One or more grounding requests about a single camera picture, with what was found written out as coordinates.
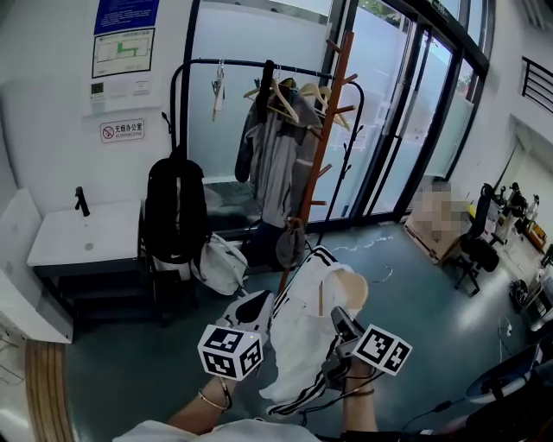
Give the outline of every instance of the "gray jacket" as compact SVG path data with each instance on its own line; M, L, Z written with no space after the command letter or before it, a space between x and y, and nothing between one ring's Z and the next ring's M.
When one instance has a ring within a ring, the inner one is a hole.
M275 102L272 95L269 105ZM251 106L234 168L238 181L250 178L254 197L263 207L262 220L276 227L285 227L287 217L299 214L318 145L308 126L321 128L315 109L302 95L290 104L299 123L271 110L267 123L261 123L255 103Z

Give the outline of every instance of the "metal railing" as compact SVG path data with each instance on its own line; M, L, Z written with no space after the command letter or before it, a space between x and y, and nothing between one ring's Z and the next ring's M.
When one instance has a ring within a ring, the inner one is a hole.
M526 63L522 96L553 114L553 73L526 57L522 60Z

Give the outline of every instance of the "gray floor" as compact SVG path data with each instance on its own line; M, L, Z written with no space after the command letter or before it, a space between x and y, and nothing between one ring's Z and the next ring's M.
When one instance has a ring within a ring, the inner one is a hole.
M380 430L398 430L415 414L461 398L473 380L496 365L501 314L513 325L512 336L505 340L511 352L525 347L523 322L507 296L512 276L505 268L482 273L482 290L471 297L469 281L466 287L454 290L452 273L434 266L401 226L328 234L323 244L369 281L369 300L358 316L360 324L383 327L414 348L398 376L382 376L375 382ZM391 277L384 283L375 282L388 275L386 266L393 269ZM275 274L254 275L246 289L276 290L279 279ZM143 420L167 420L186 405L208 379L196 344L206 324L216 320L230 300L202 290L200 311L168 328L102 325L68 346L67 392L79 441L111 440ZM268 403L256 391L276 374L274 355L269 351L259 377L240 384L236 405L225 419L262 415ZM316 403L332 397L326 393ZM437 428L475 409L461 403L420 419L412 428ZM308 428L338 435L340 404L310 414Z

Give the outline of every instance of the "office chair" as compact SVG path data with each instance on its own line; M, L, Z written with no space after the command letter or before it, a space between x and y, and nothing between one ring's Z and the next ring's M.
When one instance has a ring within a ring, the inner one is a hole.
M499 257L495 249L480 238L480 235L484 233L486 227L487 212L490 208L492 196L492 187L489 184L485 184L480 191L480 198L476 206L473 225L467 233L461 235L459 238L461 250L467 257L460 254L453 261L456 267L463 270L463 275L455 284L455 288L459 288L465 276L468 275L476 287L473 290L473 294L477 294L480 291L480 286L476 281L479 270L484 268L487 272L493 272L499 264Z

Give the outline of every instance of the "person's arm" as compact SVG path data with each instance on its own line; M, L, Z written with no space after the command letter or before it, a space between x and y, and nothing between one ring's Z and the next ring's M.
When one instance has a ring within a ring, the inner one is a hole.
M352 377L368 377L374 368L362 363L355 357L352 360L352 368L347 372ZM352 391L354 388L367 382L367 379L346 379L346 389ZM372 391L372 383L365 385L359 393ZM344 398L343 431L350 432L377 432L377 421L374 416L374 395L351 395Z
M228 392L232 394L232 391L236 388L236 381L225 379L225 384ZM214 377L209 381L201 390L201 393L209 401L222 407L226 406L225 392L218 377ZM169 419L168 424L200 436L211 432L222 414L222 410L207 403L197 395L180 412Z

